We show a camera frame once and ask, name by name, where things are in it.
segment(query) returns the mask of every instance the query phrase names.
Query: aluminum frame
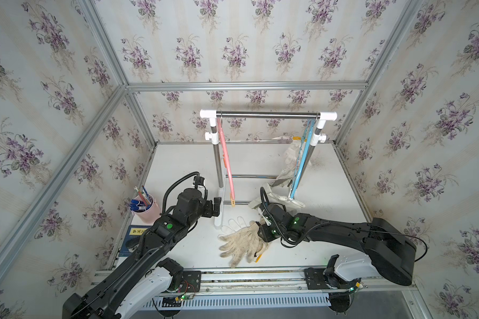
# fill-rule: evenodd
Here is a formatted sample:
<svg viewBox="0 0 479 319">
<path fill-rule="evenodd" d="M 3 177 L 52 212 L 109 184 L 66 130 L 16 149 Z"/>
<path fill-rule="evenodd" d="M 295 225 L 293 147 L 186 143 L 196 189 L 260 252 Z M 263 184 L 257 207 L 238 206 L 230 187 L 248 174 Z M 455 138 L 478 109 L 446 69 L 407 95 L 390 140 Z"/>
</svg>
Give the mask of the aluminum frame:
<svg viewBox="0 0 479 319">
<path fill-rule="evenodd" d="M 68 156 L 58 166 L 56 173 L 52 175 L 50 181 L 36 196 L 29 209 L 3 241 L 0 246 L 0 283 L 18 258 L 22 248 L 34 235 L 45 213 L 51 208 L 53 201 L 60 195 L 76 167 L 80 164 L 81 159 L 87 154 L 92 143 L 101 133 L 102 128 L 117 109 L 125 94 L 125 85 L 120 85 L 115 89 L 112 96 L 80 136 L 80 139 L 73 146 Z"/>
<path fill-rule="evenodd" d="M 182 82 L 131 83 L 132 92 L 247 91 L 247 90 L 364 90 L 366 81 L 270 81 L 270 82 Z"/>
</svg>

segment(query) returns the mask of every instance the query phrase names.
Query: pink cup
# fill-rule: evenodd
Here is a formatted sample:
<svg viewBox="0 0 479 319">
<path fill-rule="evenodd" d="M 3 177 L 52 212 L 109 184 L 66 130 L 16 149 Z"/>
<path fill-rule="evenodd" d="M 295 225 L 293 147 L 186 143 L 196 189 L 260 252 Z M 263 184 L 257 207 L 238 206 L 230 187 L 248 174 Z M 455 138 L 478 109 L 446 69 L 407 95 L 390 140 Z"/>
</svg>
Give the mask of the pink cup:
<svg viewBox="0 0 479 319">
<path fill-rule="evenodd" d="M 142 201 L 140 196 L 135 197 L 135 200 Z M 137 214 L 138 217 L 140 217 L 140 219 L 146 224 L 153 224 L 158 218 L 160 218 L 161 215 L 161 209 L 156 201 L 153 201 L 151 207 L 145 211 L 137 213 L 132 210 L 131 212 L 133 214 Z"/>
</svg>

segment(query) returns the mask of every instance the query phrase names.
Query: glove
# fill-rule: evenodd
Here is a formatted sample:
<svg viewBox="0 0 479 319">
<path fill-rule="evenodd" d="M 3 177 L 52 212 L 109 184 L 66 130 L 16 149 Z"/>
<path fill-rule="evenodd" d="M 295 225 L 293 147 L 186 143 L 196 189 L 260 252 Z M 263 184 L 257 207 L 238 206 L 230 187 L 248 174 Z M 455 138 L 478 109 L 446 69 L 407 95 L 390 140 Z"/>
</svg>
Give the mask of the glove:
<svg viewBox="0 0 479 319">
<path fill-rule="evenodd" d="M 227 242 L 227 244 L 219 248 L 223 251 L 220 257 L 226 258 L 231 255 L 233 256 L 229 262 L 231 268 L 235 268 L 243 259 L 244 255 L 247 256 L 247 262 L 250 263 L 254 260 L 255 256 L 259 256 L 268 248 L 268 243 L 264 242 L 259 235 L 257 235 L 259 226 L 256 222 L 251 221 L 250 226 L 247 227 L 242 217 L 238 217 L 238 221 L 244 225 L 244 227 L 230 235 L 221 235 L 218 237 L 220 240 Z M 239 228 L 234 220 L 230 220 L 229 225 L 236 229 Z M 223 226 L 222 230 L 224 230 L 224 228 L 227 231 L 228 227 Z"/>
<path fill-rule="evenodd" d="M 297 201 L 295 199 L 290 200 L 289 197 L 287 196 L 281 196 L 281 195 L 277 195 L 273 193 L 268 183 L 265 183 L 264 185 L 262 185 L 262 187 L 264 187 L 264 190 L 266 191 L 266 194 L 268 195 L 268 200 L 270 203 L 278 203 L 278 204 L 285 205 L 285 207 L 287 208 L 287 211 L 292 211 L 298 208 L 305 208 L 305 204 L 303 204 L 300 201 Z M 251 209 L 257 209 L 259 206 L 261 206 L 260 196 L 248 204 L 248 207 L 250 207 Z"/>
</svg>

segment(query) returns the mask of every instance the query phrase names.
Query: black cable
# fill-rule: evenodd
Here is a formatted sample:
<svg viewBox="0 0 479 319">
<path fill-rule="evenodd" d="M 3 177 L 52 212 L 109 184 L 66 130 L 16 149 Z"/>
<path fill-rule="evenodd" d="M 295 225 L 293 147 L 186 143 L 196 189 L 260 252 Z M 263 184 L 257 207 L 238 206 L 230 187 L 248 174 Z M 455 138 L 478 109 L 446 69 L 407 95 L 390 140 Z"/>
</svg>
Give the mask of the black cable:
<svg viewBox="0 0 479 319">
<path fill-rule="evenodd" d="M 193 224 L 193 227 L 190 228 L 190 230 L 188 231 L 188 233 L 190 233 L 190 232 L 195 228 L 195 226 L 197 226 L 197 223 L 198 223 L 198 220 L 195 221 L 195 224 Z"/>
<path fill-rule="evenodd" d="M 174 188 L 176 188 L 177 185 L 181 184 L 183 181 L 189 179 L 190 177 L 192 177 L 192 176 L 194 176 L 194 175 L 197 175 L 197 176 L 199 177 L 201 174 L 200 174 L 199 172 L 197 172 L 197 171 L 191 172 L 190 174 L 181 177 L 179 180 L 177 180 L 175 183 L 173 183 L 173 184 L 167 189 L 167 191 L 165 192 L 165 195 L 163 196 L 163 204 L 162 204 L 162 208 L 161 208 L 161 214 L 162 214 L 162 215 L 165 214 L 165 208 L 167 207 L 167 198 L 168 198 L 168 195 L 171 193 L 171 191 L 172 191 Z"/>
</svg>

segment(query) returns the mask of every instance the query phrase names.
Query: white plastic connector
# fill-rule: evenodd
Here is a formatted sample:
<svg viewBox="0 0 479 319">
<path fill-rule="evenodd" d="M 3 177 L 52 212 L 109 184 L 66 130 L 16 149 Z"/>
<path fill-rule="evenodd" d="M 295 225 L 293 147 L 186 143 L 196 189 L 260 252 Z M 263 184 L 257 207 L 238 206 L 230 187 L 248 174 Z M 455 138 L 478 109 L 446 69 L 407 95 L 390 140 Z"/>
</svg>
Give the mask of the white plastic connector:
<svg viewBox="0 0 479 319">
<path fill-rule="evenodd" d="M 201 110 L 199 113 L 201 118 L 209 118 L 209 124 L 212 127 L 217 126 L 217 111 L 216 110 Z"/>
<path fill-rule="evenodd" d="M 206 139 L 206 141 L 211 140 L 211 144 L 213 145 L 217 145 L 219 143 L 218 132 L 216 133 L 205 132 L 204 138 Z"/>
<path fill-rule="evenodd" d="M 315 133 L 312 134 L 312 137 L 310 138 L 310 145 L 316 146 L 318 142 L 320 143 L 326 142 L 326 134 L 321 134 L 321 135 L 317 135 Z"/>
</svg>

